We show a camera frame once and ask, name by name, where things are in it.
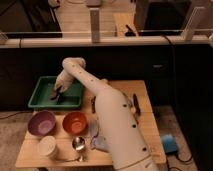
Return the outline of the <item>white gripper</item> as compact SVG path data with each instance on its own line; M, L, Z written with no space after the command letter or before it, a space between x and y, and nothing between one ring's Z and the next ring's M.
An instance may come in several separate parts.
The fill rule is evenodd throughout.
M63 70L56 78L50 100L56 99L57 101L60 101L63 99L65 97L65 91L70 87L73 81L74 77Z

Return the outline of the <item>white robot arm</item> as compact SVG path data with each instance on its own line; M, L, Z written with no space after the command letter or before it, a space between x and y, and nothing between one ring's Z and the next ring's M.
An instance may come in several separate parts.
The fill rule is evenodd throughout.
M54 90L65 92L74 79L95 96L95 111L116 171L159 171L124 94L85 70L81 57L68 57Z

